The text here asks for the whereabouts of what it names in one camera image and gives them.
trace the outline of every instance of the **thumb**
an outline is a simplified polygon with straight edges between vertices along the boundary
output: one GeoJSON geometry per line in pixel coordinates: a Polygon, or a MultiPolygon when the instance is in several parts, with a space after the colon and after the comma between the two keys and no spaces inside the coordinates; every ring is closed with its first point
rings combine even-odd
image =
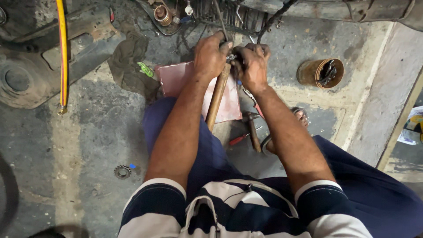
{"type": "Polygon", "coordinates": [[[239,60],[236,60],[236,59],[232,60],[231,65],[235,66],[236,70],[238,71],[238,74],[242,75],[244,73],[244,70],[243,70],[242,65],[239,62],[239,60]]]}
{"type": "Polygon", "coordinates": [[[229,51],[232,49],[232,47],[233,42],[225,42],[220,46],[219,51],[222,55],[226,57],[229,55],[229,51]]]}

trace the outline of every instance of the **foot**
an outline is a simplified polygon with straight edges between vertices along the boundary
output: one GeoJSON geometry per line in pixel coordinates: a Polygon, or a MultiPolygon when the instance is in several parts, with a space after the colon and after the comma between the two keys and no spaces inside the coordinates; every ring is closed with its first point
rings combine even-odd
{"type": "MultiPolygon", "coordinates": [[[[308,127],[308,120],[307,120],[307,117],[305,116],[305,114],[304,114],[304,112],[303,112],[303,111],[297,111],[294,115],[296,116],[297,120],[298,120],[299,122],[301,122],[301,125],[302,125],[304,128],[307,128],[307,127],[308,127]]],[[[270,153],[272,153],[272,154],[276,154],[275,145],[273,144],[273,141],[272,141],[272,140],[270,140],[270,141],[267,143],[267,145],[266,145],[266,149],[267,149],[270,153]]]]}

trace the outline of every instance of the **gray cloth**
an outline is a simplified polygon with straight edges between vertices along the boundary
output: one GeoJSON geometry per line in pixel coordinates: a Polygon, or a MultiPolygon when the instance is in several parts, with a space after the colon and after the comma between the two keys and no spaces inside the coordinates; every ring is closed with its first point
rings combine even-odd
{"type": "Polygon", "coordinates": [[[119,43],[107,61],[113,80],[124,90],[143,95],[147,104],[156,99],[159,82],[140,72],[137,62],[144,60],[148,38],[135,31],[126,33],[126,40],[119,43]]]}

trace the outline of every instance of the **yellow hose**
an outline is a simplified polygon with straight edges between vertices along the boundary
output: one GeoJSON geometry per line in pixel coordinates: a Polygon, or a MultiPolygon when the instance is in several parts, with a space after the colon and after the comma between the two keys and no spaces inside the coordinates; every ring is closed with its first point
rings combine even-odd
{"type": "Polygon", "coordinates": [[[56,0],[57,12],[59,15],[60,32],[60,52],[61,52],[61,70],[60,70],[60,104],[59,115],[65,114],[68,109],[68,46],[66,37],[65,11],[63,10],[63,1],[56,0]]]}

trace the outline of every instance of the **navy and white striped shirt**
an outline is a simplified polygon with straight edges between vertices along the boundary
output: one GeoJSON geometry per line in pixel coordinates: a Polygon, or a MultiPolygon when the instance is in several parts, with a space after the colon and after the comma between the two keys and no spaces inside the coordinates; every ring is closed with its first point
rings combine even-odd
{"type": "Polygon", "coordinates": [[[369,238],[341,187],[328,180],[304,185],[294,206],[257,181],[207,183],[186,205],[177,182],[143,183],[127,202],[118,238],[369,238]]]}

